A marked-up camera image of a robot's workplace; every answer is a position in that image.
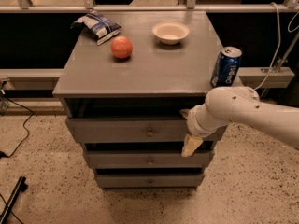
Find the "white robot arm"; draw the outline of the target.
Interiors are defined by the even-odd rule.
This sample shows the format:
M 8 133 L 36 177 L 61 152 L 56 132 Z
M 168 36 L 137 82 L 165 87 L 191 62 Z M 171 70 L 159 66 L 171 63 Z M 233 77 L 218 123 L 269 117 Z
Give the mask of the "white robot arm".
M 180 111 L 188 132 L 181 150 L 190 157 L 204 139 L 229 123 L 240 123 L 265 133 L 295 149 L 299 148 L 299 109 L 260 101 L 251 87 L 217 87 L 205 102 Z

